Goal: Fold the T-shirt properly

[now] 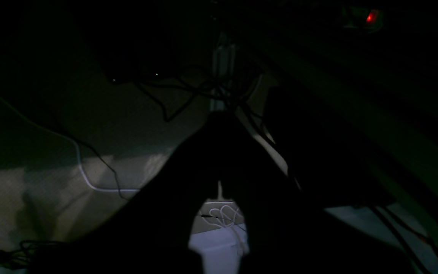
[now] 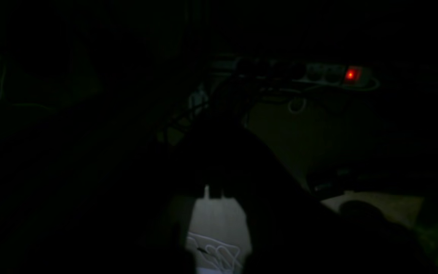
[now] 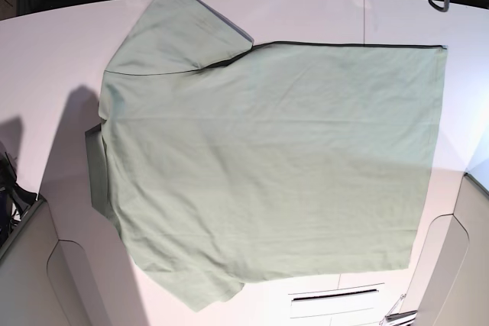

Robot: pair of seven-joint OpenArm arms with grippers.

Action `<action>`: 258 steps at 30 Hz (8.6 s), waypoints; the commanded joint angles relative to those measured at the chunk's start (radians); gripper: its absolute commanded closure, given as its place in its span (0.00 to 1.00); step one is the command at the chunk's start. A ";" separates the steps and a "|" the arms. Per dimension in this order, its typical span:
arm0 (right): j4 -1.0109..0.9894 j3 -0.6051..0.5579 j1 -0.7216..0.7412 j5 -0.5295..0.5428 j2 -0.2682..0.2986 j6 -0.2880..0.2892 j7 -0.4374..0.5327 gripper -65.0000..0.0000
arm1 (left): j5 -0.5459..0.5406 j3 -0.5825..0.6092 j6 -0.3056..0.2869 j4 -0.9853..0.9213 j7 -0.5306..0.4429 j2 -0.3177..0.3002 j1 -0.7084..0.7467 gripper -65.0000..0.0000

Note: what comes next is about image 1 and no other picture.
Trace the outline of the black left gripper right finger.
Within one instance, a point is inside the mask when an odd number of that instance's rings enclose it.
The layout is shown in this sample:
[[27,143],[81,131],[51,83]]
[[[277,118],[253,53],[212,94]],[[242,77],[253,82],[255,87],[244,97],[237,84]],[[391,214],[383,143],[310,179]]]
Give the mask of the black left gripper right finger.
[[341,222],[299,191],[239,119],[219,114],[221,184],[245,219],[240,274],[411,274],[405,253]]

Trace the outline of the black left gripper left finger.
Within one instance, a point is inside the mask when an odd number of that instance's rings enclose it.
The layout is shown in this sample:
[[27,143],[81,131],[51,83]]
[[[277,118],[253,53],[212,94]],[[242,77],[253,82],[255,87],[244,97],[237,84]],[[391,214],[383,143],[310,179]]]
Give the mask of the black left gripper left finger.
[[225,112],[210,114],[123,208],[86,235],[37,251],[29,273],[202,274],[189,239],[198,211],[218,192],[213,150],[226,123]]

